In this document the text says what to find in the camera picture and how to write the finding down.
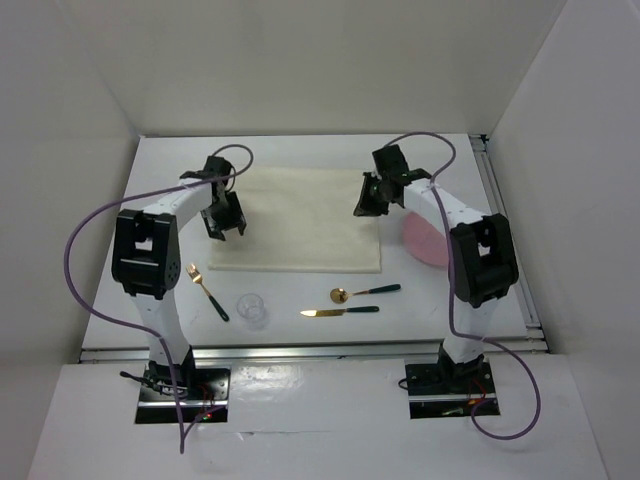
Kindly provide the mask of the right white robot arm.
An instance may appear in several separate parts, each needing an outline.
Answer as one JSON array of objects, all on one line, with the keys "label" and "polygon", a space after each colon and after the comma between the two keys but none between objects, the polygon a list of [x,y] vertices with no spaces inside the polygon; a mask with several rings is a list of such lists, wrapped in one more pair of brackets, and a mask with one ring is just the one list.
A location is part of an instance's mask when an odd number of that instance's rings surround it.
[{"label": "right white robot arm", "polygon": [[445,238],[450,332],[439,347],[436,379],[444,390],[460,391],[481,370],[495,310],[519,278],[509,221],[466,205],[425,170],[411,170],[397,145],[372,156],[375,170],[364,174],[354,215],[378,217],[399,205]]}]

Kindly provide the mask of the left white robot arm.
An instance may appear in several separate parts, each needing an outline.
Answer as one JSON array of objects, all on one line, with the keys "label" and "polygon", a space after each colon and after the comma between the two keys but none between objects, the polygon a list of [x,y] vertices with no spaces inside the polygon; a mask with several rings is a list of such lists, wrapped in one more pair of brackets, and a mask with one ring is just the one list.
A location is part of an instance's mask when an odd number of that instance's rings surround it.
[{"label": "left white robot arm", "polygon": [[196,390],[192,346],[180,325],[174,288],[182,272],[180,230],[200,216],[209,238],[224,242],[225,233],[242,234],[247,226],[238,196],[227,188],[233,165],[211,155],[199,171],[180,177],[180,189],[141,210],[117,216],[111,272],[131,296],[149,338],[149,372],[176,399]]}]

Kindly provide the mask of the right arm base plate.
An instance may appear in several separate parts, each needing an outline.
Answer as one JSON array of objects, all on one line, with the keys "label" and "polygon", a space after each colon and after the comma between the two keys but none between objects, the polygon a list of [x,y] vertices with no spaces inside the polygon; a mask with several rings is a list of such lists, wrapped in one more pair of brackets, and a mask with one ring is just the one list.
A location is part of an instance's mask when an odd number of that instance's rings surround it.
[{"label": "right arm base plate", "polygon": [[411,419],[499,416],[500,407],[488,362],[479,373],[449,382],[440,380],[435,364],[406,364],[397,385],[407,392]]}]

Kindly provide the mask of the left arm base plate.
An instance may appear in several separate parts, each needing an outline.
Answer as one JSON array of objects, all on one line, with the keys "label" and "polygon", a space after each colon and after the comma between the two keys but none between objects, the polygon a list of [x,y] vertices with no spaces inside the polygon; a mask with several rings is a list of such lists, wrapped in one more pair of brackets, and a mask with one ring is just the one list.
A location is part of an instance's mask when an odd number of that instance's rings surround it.
[{"label": "left arm base plate", "polygon": [[[153,380],[149,369],[132,378],[140,384],[135,423],[138,425],[176,424],[177,413],[169,381]],[[200,423],[226,423],[231,368],[202,368],[192,385],[179,386],[178,395],[184,423],[201,415]]]}]

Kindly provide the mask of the cream cloth placemat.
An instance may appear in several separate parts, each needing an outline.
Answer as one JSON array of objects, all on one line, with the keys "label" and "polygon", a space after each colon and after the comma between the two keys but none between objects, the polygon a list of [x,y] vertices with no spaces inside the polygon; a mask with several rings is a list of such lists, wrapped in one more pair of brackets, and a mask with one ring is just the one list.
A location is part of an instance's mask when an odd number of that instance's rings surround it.
[{"label": "cream cloth placemat", "polygon": [[247,227],[212,244],[208,268],[379,273],[377,220],[353,215],[363,180],[353,169],[250,168],[234,187]]}]

